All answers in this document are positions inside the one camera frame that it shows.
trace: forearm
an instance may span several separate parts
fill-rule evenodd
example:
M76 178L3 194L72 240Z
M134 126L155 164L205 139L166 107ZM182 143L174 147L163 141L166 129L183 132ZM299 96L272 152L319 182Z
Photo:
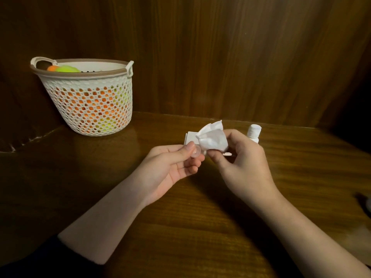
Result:
M104 264L144 207L143 198L140 185L129 177L58 237L83 257Z
M279 192L274 201L256 206L256 212L280 239L307 278L371 277L371 271Z

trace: wooden wall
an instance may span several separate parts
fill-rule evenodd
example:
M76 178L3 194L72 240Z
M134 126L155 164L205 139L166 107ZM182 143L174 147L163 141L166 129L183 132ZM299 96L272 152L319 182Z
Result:
M61 123L36 55L134 60L135 111L329 127L370 32L371 0L3 0L0 151Z

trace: basket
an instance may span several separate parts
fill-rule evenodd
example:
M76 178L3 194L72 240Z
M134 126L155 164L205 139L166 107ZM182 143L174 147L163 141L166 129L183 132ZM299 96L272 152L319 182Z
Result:
M37 69L39 61L76 67L80 73ZM52 60L34 57L39 76L68 126L85 136L104 136L125 128L132 115L133 61L100 59Z

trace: table surface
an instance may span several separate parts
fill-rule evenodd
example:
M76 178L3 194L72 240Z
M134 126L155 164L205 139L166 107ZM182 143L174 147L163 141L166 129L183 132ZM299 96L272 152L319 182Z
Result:
M133 113L122 131L86 137L63 126L0 154L0 265L32 252L127 177L157 145L183 144L214 120ZM250 123L223 121L246 133ZM355 194L371 194L371 157L318 129L261 124L277 187L336 241L370 259L371 222ZM298 269L274 234L225 187L207 158L136 218L108 277L292 277Z

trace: tissue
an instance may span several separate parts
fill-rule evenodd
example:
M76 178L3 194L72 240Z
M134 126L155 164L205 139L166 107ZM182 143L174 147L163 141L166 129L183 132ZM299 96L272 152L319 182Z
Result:
M221 120L204 126L196 134L196 138L202 150L217 149L225 152L228 149L228 141L223 132Z

